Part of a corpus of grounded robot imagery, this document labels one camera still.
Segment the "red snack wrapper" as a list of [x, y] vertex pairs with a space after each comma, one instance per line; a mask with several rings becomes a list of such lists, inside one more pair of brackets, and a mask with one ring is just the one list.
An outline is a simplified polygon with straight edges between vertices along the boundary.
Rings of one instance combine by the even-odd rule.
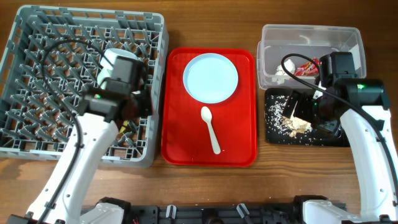
[[295, 76], [315, 76], [318, 75], [318, 68], [312, 63], [307, 62], [296, 68]]

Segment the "white plastic spoon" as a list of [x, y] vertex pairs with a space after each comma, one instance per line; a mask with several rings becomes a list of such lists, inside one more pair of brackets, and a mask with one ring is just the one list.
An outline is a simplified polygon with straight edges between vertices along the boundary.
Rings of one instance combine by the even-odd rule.
[[201, 108], [201, 118], [202, 118], [202, 120], [204, 120], [204, 122], [208, 126], [209, 135], [210, 135], [210, 141], [211, 141], [211, 146], [212, 146], [213, 152], [215, 154], [220, 154], [221, 153], [221, 148], [220, 148], [220, 145], [218, 143], [216, 134], [214, 132], [214, 129], [213, 129], [212, 123], [211, 123], [212, 113], [211, 113], [210, 109], [207, 106], [204, 106], [204, 107]]

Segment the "large light blue plate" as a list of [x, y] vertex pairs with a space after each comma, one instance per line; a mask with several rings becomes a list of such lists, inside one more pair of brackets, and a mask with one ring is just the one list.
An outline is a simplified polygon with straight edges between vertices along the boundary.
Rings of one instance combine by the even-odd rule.
[[238, 87], [237, 68], [227, 57], [216, 53], [200, 54], [183, 71], [186, 92], [201, 103], [227, 100]]

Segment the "yellow cup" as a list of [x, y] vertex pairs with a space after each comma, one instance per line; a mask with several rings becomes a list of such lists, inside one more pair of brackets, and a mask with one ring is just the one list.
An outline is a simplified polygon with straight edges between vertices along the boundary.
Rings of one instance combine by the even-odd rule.
[[126, 130], [127, 130], [127, 126], [128, 126], [128, 121], [124, 121], [122, 126], [121, 126], [121, 128], [120, 128], [120, 130], [119, 130], [119, 132], [120, 133], [125, 133]]

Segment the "green bowl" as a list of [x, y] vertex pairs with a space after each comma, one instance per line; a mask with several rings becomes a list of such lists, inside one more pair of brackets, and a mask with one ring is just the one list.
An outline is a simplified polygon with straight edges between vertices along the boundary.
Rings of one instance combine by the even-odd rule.
[[98, 86], [99, 86], [101, 89], [105, 89], [105, 86], [106, 86], [105, 80], [106, 80], [107, 78], [110, 78], [111, 75], [112, 75], [112, 73], [113, 73], [113, 71], [110, 70], [110, 69], [107, 69], [107, 68], [103, 68], [103, 69], [99, 72], [99, 74], [98, 74], [96, 80], [97, 80]]

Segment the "small light blue bowl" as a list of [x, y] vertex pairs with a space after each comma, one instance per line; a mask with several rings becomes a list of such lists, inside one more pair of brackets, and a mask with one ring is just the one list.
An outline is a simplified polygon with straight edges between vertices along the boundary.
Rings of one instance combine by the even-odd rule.
[[117, 49], [117, 48], [110, 48], [104, 51], [104, 56], [100, 60], [100, 65], [105, 69], [112, 70], [113, 65], [118, 56], [132, 58], [134, 60], [138, 59], [138, 57], [130, 51]]

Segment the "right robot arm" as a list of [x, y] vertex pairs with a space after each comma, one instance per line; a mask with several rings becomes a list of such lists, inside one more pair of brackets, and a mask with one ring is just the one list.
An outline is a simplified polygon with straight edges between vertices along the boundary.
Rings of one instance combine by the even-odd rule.
[[300, 202], [301, 223], [397, 223], [397, 151], [391, 131], [390, 102], [382, 80], [359, 78], [350, 52], [332, 52], [318, 62], [315, 83], [284, 72], [313, 89], [292, 92], [284, 116], [314, 128], [338, 121], [348, 138], [361, 194], [358, 216], [327, 199]]

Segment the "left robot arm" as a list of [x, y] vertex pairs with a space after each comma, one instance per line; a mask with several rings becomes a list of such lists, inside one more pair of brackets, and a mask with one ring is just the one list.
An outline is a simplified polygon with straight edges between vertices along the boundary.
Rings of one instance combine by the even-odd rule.
[[103, 198], [82, 214], [84, 197], [101, 158], [124, 121], [152, 114], [144, 62], [118, 56], [110, 77], [82, 96], [66, 148], [43, 191], [23, 216], [8, 223], [127, 223], [129, 202]]

